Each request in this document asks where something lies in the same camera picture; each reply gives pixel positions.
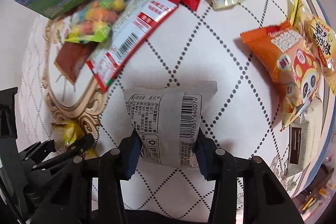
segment white snack bag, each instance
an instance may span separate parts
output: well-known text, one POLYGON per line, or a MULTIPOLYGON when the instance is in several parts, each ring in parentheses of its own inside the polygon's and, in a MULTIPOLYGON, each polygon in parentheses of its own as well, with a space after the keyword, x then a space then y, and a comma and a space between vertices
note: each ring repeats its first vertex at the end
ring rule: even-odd
POLYGON ((197 166, 194 147, 201 113, 216 92, 216 81, 163 90, 125 90, 127 112, 142 140, 143 157, 174 167, 197 166))
POLYGON ((300 117, 290 124, 288 176, 301 172, 316 156, 322 132, 322 108, 317 93, 300 117))

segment screw head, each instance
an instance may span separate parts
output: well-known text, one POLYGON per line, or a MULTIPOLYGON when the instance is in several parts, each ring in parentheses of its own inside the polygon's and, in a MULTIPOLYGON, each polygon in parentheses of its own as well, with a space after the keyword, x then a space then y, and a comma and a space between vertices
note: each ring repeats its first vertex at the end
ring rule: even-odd
POLYGON ((254 156, 253 158, 253 161, 256 162, 257 164, 263 162, 263 159, 259 156, 254 156))
POLYGON ((218 149, 216 149, 216 154, 222 156, 222 155, 225 154, 225 150, 221 149, 221 148, 218 148, 218 149))
POLYGON ((111 155, 118 155, 120 153, 120 150, 118 148, 113 148, 110 150, 111 155))
POLYGON ((83 160, 83 158, 81 156, 76 156, 73 158, 73 162, 78 164, 83 160))

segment panda cartoon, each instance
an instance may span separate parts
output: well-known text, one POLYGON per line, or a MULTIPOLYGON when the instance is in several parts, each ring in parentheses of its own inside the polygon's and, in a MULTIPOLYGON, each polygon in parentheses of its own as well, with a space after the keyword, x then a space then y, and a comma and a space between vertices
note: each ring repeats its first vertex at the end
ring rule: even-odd
POLYGON ((295 84, 300 90, 301 105, 298 107, 297 115, 312 101, 319 84, 318 65, 315 57, 302 50, 297 50, 293 66, 295 72, 295 84))

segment white tablecloth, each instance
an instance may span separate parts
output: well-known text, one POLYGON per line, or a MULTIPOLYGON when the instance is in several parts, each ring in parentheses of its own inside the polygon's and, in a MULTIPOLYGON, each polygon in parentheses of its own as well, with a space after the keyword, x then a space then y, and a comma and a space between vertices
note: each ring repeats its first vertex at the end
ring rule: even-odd
MULTIPOLYGON (((283 178, 289 134, 279 131, 279 98, 268 73, 240 39, 241 32, 283 22, 292 2, 246 0, 232 9, 214 11, 210 0, 202 0, 197 12, 180 5, 138 49, 106 94, 99 91, 86 66, 75 86, 61 76, 53 61, 61 47, 58 32, 62 34, 67 21, 50 23, 39 16, 23 60, 20 89, 21 116, 31 142, 49 138, 53 120, 71 118, 95 136, 95 149, 102 155, 132 132, 125 88, 163 89, 215 80, 218 92, 201 118, 203 132, 234 156, 261 156, 288 193, 296 194, 309 172, 283 178)), ((322 17, 315 0, 304 2, 322 17)), ((323 81, 319 92, 328 131, 333 103, 323 81)), ((207 221, 214 182, 206 182, 197 168, 174 169, 140 158, 135 175, 121 185, 125 208, 207 221)), ((243 213, 243 188, 238 179, 238 218, 243 213)), ((95 182, 94 199, 97 191, 95 182)))

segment yellow packaging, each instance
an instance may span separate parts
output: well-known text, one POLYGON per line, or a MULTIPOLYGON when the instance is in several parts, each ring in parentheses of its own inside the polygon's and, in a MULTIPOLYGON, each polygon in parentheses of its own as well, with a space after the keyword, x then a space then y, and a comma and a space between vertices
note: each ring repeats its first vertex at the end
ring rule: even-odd
POLYGON ((335 32, 322 19, 309 12, 302 0, 294 0, 290 23, 309 43, 313 55, 320 63, 326 82, 336 95, 335 32))
MULTIPOLYGON (((74 121, 59 121, 51 124, 51 137, 54 139, 55 148, 61 153, 84 136, 84 131, 74 121)), ((93 148, 85 151, 82 156, 86 160, 98 157, 93 148)))

